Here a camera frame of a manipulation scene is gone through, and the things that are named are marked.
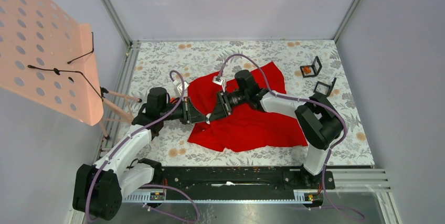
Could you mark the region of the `round orange white brooch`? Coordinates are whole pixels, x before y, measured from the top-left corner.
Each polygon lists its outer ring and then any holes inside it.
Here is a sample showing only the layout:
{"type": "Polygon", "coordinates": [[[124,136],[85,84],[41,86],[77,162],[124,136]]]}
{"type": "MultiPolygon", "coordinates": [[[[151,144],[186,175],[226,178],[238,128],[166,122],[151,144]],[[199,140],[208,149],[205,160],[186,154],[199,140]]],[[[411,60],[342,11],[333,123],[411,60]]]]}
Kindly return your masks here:
{"type": "Polygon", "coordinates": [[[206,115],[206,123],[207,123],[207,124],[210,123],[210,117],[211,117],[211,114],[210,114],[210,113],[206,115]]]}

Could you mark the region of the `red shirt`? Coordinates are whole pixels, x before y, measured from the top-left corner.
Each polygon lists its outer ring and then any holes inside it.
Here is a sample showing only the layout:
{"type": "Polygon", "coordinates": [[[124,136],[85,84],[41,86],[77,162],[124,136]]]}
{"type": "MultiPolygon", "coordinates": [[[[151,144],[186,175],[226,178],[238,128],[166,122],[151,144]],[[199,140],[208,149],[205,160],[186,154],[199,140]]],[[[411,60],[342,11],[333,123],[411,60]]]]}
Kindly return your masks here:
{"type": "MultiPolygon", "coordinates": [[[[279,68],[270,62],[261,67],[272,90],[284,93],[284,76],[279,68]]],[[[203,114],[211,113],[217,103],[219,85],[212,82],[217,72],[197,78],[187,88],[193,106],[203,114]]],[[[222,152],[249,151],[260,147],[307,146],[307,141],[296,119],[277,114],[263,113],[243,104],[234,108],[232,115],[210,124],[195,124],[188,142],[222,152]]]]}

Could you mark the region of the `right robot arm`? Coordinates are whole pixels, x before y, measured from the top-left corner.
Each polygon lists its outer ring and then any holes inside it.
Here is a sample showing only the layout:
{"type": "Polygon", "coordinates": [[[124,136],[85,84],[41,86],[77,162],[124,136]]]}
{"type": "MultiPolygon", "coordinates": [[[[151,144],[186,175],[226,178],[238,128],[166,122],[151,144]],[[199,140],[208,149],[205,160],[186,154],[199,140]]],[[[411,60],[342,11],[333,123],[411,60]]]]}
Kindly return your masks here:
{"type": "Polygon", "coordinates": [[[217,102],[207,122],[226,118],[236,106],[248,104],[264,113],[275,113],[295,119],[308,143],[308,153],[300,169],[300,183],[306,188],[325,188],[326,166],[331,149],[346,135],[347,127],[327,97],[315,93],[308,99],[295,98],[269,87],[261,88],[248,70],[236,73],[238,88],[217,93],[217,102]]]}

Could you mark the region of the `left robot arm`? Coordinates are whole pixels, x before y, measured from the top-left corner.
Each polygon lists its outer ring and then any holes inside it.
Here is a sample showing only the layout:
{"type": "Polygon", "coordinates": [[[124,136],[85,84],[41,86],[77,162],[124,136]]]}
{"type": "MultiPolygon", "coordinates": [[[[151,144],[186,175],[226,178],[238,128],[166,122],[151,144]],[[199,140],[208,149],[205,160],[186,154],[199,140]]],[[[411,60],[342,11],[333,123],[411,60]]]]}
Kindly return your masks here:
{"type": "Polygon", "coordinates": [[[76,173],[72,207],[90,220],[111,220],[123,200],[142,188],[161,190],[165,200],[166,190],[180,190],[166,184],[162,165],[157,161],[137,159],[137,153],[158,136],[164,121],[179,120],[195,123],[191,117],[192,103],[187,97],[187,83],[177,87],[179,97],[175,103],[167,101],[164,88],[150,90],[147,102],[132,121],[130,131],[108,153],[92,165],[83,164],[76,173]]]}

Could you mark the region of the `black display box with orange brooch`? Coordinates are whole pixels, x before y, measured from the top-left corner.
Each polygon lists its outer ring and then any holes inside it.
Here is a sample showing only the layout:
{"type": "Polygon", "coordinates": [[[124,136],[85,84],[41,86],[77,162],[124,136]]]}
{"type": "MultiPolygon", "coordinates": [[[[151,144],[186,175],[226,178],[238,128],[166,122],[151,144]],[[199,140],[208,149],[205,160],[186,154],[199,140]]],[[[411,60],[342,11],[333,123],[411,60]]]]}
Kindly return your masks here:
{"type": "Polygon", "coordinates": [[[300,66],[303,78],[317,77],[321,72],[322,64],[318,56],[316,56],[311,65],[300,66]]]}

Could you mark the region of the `floral table mat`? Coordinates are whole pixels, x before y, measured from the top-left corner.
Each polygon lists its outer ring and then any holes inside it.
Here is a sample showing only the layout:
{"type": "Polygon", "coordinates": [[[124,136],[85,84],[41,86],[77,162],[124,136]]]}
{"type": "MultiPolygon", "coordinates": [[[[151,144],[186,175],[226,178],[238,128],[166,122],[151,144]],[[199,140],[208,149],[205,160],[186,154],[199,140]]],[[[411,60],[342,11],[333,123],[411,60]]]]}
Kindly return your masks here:
{"type": "MultiPolygon", "coordinates": [[[[317,81],[331,83],[337,78],[329,97],[348,127],[346,139],[333,148],[329,164],[375,164],[368,145],[347,77],[332,40],[277,41],[180,41],[135,42],[130,65],[132,79],[129,95],[146,99],[152,87],[164,87],[173,93],[169,78],[171,70],[179,71],[186,81],[224,69],[228,80],[243,69],[255,70],[273,62],[284,75],[286,93],[309,97],[317,81]],[[317,77],[303,78],[300,66],[311,65],[318,56],[322,69],[317,77]]],[[[222,152],[188,142],[191,125],[177,121],[165,123],[161,134],[138,153],[165,166],[299,166],[304,161],[306,147],[261,147],[244,152],[226,149],[222,152]]]]}

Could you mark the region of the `pink perforated music stand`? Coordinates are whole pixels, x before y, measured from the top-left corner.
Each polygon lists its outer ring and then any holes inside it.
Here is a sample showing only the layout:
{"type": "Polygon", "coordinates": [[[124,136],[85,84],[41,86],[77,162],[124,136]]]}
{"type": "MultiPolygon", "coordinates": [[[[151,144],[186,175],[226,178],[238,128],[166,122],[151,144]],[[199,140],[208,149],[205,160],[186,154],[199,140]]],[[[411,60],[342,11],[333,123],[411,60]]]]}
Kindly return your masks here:
{"type": "Polygon", "coordinates": [[[87,125],[104,108],[133,121],[100,85],[91,26],[53,0],[1,0],[1,87],[87,125]]]}

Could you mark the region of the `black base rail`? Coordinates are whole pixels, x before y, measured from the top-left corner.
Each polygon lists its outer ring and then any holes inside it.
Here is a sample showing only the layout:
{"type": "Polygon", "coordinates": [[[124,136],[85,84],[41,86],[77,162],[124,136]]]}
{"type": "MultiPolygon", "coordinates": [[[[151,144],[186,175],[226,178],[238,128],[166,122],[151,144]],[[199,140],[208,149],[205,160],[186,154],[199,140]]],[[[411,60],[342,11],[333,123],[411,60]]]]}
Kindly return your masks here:
{"type": "Polygon", "coordinates": [[[324,189],[335,189],[332,172],[312,176],[295,166],[166,166],[161,182],[170,189],[143,188],[124,202],[267,203],[320,201],[324,189]]]}

